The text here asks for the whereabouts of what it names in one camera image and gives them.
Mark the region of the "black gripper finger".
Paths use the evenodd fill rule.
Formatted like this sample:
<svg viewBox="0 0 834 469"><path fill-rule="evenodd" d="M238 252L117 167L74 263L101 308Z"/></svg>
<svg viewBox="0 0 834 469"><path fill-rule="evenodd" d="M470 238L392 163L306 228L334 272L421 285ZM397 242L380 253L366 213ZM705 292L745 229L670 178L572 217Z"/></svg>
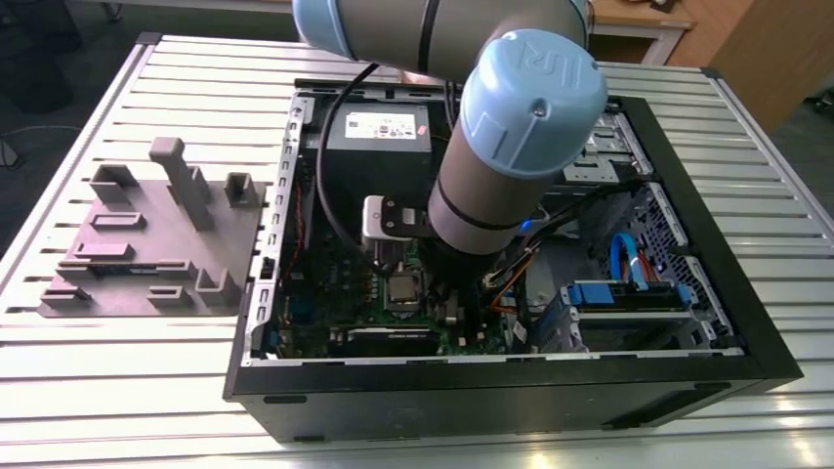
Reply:
<svg viewBox="0 0 834 469"><path fill-rule="evenodd" d="M465 307L461 305L460 291L445 293L437 305L437 321L442 325L462 325L466 321Z"/></svg>

